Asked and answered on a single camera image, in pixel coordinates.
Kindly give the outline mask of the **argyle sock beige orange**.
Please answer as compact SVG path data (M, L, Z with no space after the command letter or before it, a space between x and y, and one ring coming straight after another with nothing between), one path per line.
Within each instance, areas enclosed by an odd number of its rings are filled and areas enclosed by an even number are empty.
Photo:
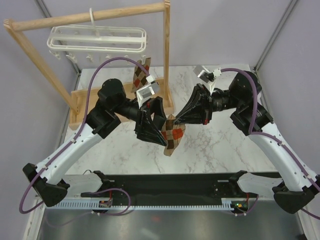
M147 70L147 72L149 72L149 68L151 65L151 58L150 57L146 58L144 60L144 63L142 63L141 60L138 60L137 62L139 64L141 64ZM140 67L138 67L136 65L134 68L134 73L133 73L131 92L135 94L137 92L137 90L144 87L147 83L148 83L148 81L147 81L146 73Z

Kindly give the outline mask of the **white plastic clip hanger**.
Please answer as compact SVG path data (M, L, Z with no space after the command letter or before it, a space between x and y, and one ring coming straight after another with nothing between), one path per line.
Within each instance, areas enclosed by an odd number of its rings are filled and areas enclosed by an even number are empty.
M102 63L115 57L145 61L147 33L140 27L96 25L93 10L89 9L90 25L70 24L55 26L47 39L49 52L57 59L61 54L78 64Z

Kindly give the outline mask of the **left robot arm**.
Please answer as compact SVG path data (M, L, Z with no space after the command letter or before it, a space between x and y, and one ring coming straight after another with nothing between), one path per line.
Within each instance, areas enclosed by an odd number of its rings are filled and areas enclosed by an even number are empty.
M156 81L150 82L136 91L136 98L129 99L120 80L106 80L97 93L95 107L86 115L73 137L47 159L23 167L22 171L47 207L57 205L67 195L94 193L104 197L109 193L109 184L100 171L88 176L67 175L66 172L121 124L119 116L135 122L137 139L167 145L161 133L166 122L163 99L153 97L159 88Z

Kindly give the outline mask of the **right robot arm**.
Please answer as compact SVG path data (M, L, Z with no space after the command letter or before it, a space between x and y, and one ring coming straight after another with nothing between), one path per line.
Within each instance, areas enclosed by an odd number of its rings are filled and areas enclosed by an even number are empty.
M193 88L174 124L206 125L213 113L233 109L232 123L263 151L280 174L270 178L238 171L229 179L229 193L234 197L246 193L272 198L289 214L306 212L305 206L320 192L320 176L295 154L271 114L258 102L262 86L255 74L238 68L209 71L201 65L194 73L203 83Z

